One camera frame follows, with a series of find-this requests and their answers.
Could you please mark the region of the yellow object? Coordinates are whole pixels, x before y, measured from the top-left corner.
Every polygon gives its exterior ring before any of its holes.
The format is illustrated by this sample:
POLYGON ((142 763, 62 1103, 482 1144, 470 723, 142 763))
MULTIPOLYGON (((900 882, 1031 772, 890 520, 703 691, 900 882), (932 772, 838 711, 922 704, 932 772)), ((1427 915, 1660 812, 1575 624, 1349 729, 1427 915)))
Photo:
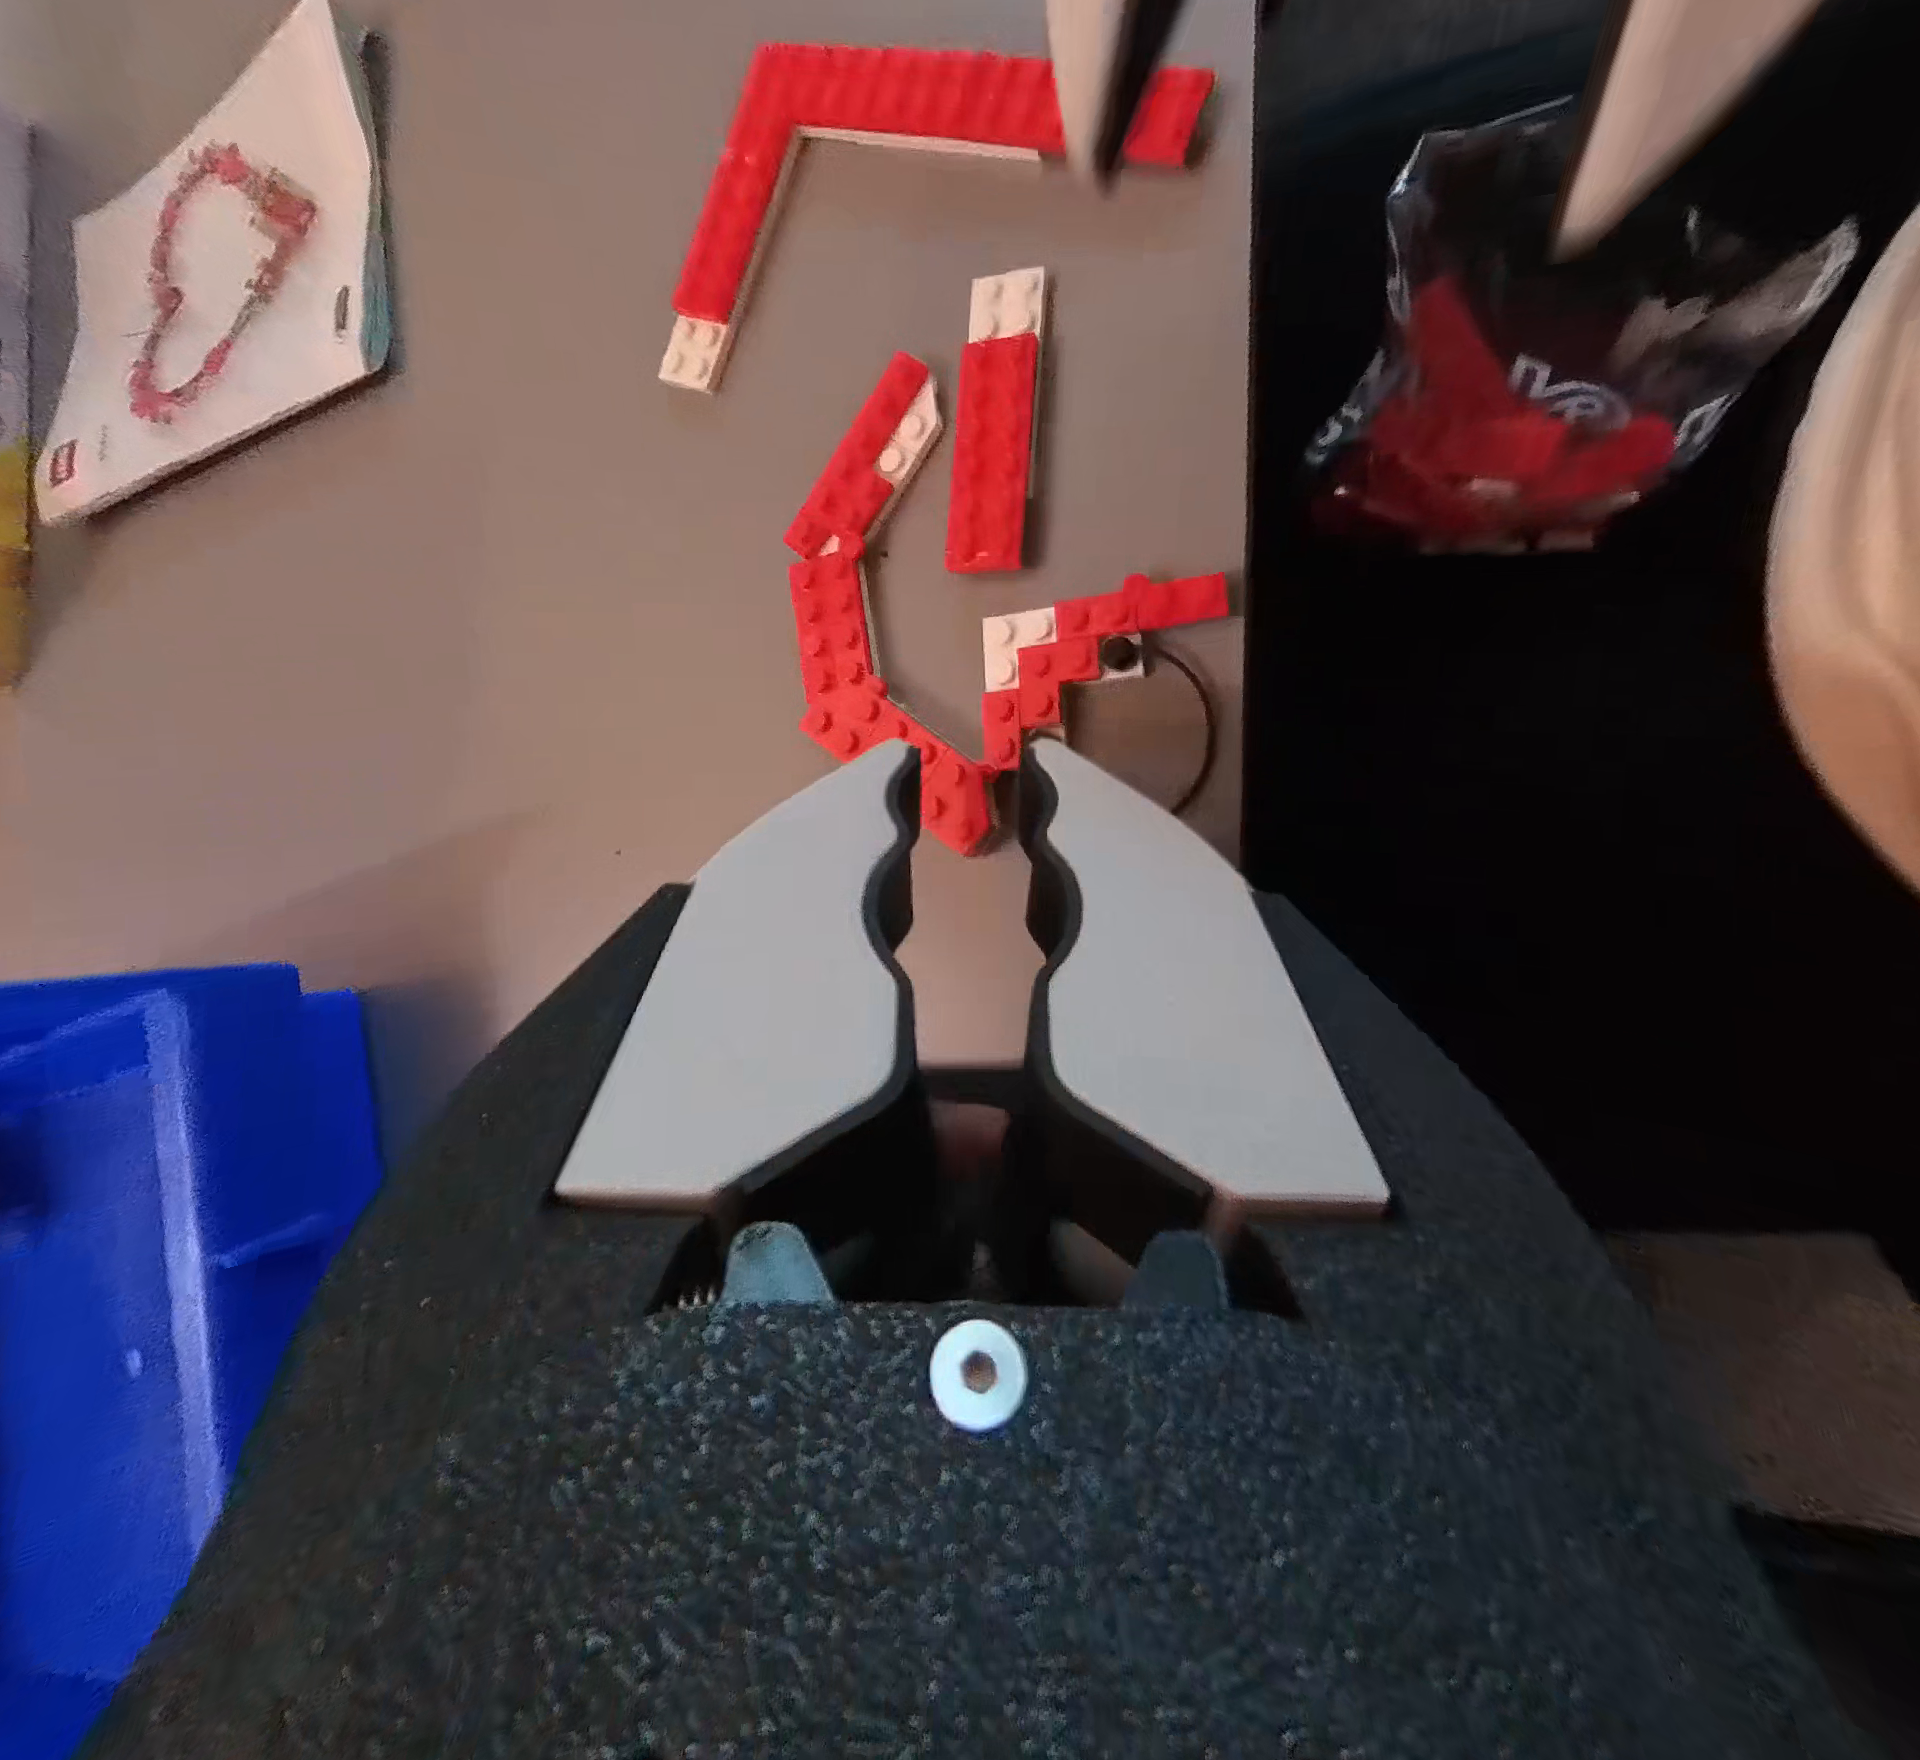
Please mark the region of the yellow object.
POLYGON ((2 447, 2 688, 31 662, 35 607, 35 444, 17 433, 2 447))

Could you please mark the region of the red white brick plate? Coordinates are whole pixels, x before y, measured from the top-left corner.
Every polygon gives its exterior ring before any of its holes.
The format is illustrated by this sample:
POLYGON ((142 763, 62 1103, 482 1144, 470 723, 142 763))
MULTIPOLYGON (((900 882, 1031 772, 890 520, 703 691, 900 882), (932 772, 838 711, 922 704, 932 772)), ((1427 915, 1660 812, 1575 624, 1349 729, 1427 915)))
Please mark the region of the red white brick plate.
POLYGON ((1004 575, 1025 565, 1047 312, 1045 266, 972 280, 945 541, 950 575, 1004 575))

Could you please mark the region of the white instruction booklet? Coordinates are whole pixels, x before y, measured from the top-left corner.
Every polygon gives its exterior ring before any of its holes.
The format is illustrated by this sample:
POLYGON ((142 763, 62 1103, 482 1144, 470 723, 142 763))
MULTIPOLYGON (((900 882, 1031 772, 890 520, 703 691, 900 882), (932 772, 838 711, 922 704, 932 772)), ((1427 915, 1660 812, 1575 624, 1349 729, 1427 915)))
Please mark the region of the white instruction booklet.
POLYGON ((298 0, 177 149, 75 221, 75 328, 35 464, 84 523, 372 382, 392 353, 369 33, 298 0))

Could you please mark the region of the long red brick strip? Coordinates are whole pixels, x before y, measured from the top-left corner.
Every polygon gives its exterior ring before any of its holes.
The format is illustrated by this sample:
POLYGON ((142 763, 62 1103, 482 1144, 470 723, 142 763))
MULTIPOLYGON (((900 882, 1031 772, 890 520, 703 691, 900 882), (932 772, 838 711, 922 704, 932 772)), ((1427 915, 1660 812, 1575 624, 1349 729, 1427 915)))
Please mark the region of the long red brick strip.
POLYGON ((1053 63, 911 45, 756 45, 691 231, 658 364, 662 386, 723 386, 758 262, 805 144, 1067 165, 1053 63))

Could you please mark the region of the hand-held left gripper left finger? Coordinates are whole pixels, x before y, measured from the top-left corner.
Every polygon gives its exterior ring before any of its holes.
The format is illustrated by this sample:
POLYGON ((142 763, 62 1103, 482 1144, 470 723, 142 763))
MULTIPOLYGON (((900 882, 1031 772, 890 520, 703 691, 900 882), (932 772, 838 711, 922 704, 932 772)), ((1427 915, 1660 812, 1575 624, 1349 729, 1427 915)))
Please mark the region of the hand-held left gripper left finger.
POLYGON ((885 741, 695 877, 553 1196, 866 1215, 924 1189, 911 854, 921 755, 885 741))

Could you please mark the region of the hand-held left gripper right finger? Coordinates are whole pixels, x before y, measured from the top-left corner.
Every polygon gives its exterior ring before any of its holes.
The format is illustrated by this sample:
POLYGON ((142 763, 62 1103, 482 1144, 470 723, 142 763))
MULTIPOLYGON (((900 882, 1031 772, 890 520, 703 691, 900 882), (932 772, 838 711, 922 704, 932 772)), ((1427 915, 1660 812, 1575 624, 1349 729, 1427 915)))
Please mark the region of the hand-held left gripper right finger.
POLYGON ((1061 741, 1023 755, 1026 1085, 1062 1182, 1181 1223, 1386 1215, 1390 1189, 1244 877, 1061 741))

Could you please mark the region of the blue plastic bin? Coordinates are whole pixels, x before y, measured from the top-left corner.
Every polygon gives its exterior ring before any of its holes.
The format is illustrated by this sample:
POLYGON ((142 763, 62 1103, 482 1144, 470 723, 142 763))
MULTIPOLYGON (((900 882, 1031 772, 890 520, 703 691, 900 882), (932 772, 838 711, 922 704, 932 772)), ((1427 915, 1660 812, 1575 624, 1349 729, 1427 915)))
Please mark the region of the blue plastic bin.
POLYGON ((286 962, 2 990, 4 1693, 81 1713, 222 1519, 383 1180, 364 1007, 286 962))

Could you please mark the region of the clear bag of red bricks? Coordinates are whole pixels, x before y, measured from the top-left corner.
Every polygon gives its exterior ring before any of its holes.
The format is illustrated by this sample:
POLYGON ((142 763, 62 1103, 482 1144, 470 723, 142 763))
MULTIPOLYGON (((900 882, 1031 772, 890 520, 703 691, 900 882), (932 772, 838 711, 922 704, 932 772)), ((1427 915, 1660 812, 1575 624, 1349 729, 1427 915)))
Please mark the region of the clear bag of red bricks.
POLYGON ((1432 554, 1594 549, 1859 259, 1855 216, 1787 244, 1659 188, 1554 262, 1572 132, 1563 96, 1421 134, 1384 199, 1381 348, 1305 455, 1323 524, 1432 554))

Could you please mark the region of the grey desk with brown edge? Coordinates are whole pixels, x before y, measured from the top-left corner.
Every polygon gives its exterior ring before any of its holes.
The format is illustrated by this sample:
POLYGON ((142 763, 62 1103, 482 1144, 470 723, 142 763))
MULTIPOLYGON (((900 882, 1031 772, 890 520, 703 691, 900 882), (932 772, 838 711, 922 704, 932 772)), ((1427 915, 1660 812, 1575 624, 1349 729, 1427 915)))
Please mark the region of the grey desk with brown edge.
MULTIPOLYGON (((297 0, 4 0, 68 224, 297 0)), ((1034 563, 952 575, 950 443, 885 526, 882 673, 979 750, 980 621, 1242 570, 1254 0, 1190 0, 1190 173, 806 149, 715 396, 658 378, 762 42, 1043 53, 1043 0, 342 0, 386 51, 396 372, 43 546, 4 701, 4 977, 286 960, 395 1085, 459 1078, 829 759, 782 535, 896 353, 952 396, 980 275, 1053 275, 1034 563)))

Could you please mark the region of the person's cream shirt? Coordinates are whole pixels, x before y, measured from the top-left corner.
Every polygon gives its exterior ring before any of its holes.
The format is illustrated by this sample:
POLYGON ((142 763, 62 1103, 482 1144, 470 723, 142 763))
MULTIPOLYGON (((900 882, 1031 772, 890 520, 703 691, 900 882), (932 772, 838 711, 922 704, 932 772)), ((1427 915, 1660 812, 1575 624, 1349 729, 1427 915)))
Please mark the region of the person's cream shirt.
POLYGON ((1800 763, 1918 888, 1918 216, 1820 362, 1766 554, 1773 688, 1800 763))

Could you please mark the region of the black chair seat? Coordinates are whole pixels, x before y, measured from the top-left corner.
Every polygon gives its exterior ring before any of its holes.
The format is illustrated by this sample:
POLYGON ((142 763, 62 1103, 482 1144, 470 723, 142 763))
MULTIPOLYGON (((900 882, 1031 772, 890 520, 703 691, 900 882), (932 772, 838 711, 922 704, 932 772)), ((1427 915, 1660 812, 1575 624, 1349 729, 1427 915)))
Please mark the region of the black chair seat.
POLYGON ((1917 1269, 1917 898, 1803 764, 1765 561, 1814 377, 1917 209, 1917 0, 1832 0, 1686 183, 1863 259, 1590 553, 1335 538, 1300 471, 1381 340, 1414 141, 1572 92, 1606 0, 1293 0, 1260 33, 1244 844, 1604 1231, 1917 1269))

